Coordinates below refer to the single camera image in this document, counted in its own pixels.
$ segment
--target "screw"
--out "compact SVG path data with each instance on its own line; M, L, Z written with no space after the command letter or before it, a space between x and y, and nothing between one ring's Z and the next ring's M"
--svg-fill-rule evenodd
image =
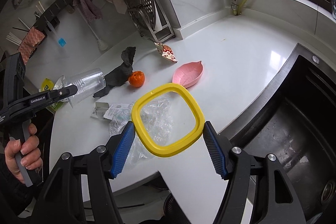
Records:
M317 56L315 56L315 55L313 55L313 56L311 57L311 59L312 59L315 63L317 63L317 64L320 63L319 58L318 58Z
M61 158L62 158L63 160L67 160L68 158L70 158L70 153L68 153L68 152L63 153L63 154L61 155Z
M268 154L267 156L271 161L275 161L277 159L277 157L273 154Z
M235 154L240 154L242 150L239 147L235 146L232 148L232 152Z
M106 147L101 145L101 146L98 146L96 150L98 153L103 153L106 151Z

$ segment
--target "finger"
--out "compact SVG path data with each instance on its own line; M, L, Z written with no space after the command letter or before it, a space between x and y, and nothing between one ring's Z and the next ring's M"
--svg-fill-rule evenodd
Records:
M39 145L39 139L36 136L30 136L29 139L22 145L21 153L23 155L33 151Z
M37 132L37 128L33 123L29 125L28 130L30 135L35 135Z
M33 162L32 164L28 165L26 168L28 170L34 170L36 168L40 168L43 166L43 161L41 158L38 158L38 160L36 162Z
M38 148L36 148L30 153L28 153L27 156L22 158L21 164L22 166L29 166L33 162L36 162L40 156L41 156L41 151Z
M7 159L14 159L16 153L21 149L21 142L19 140L11 140L8 142L5 148L5 156Z

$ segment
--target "hand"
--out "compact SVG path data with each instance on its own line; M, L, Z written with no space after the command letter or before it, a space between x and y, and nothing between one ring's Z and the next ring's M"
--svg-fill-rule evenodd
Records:
M41 170L43 165L42 159L40 158L41 151L37 148L39 139L38 137L34 136L34 134L37 132L37 129L35 125L31 123L28 130L31 136L23 145L21 145L20 140L12 140L8 142L5 148L6 165L14 177L16 177L23 184L25 183L25 180L23 179L19 167L16 164L16 153L21 151L23 155L26 155L22 158L21 164L28 170L34 170L36 168Z

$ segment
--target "orange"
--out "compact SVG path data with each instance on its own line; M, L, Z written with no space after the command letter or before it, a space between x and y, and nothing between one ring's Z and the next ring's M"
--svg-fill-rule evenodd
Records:
M139 88L143 85L143 83L145 83L145 74L139 70L134 71L128 81L132 86Z

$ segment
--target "dish rack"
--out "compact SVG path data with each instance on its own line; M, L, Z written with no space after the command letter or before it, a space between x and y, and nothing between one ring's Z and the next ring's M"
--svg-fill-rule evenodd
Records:
M128 14L142 37L162 43L175 37L173 29L159 0L125 0ZM162 30L155 30L157 20Z

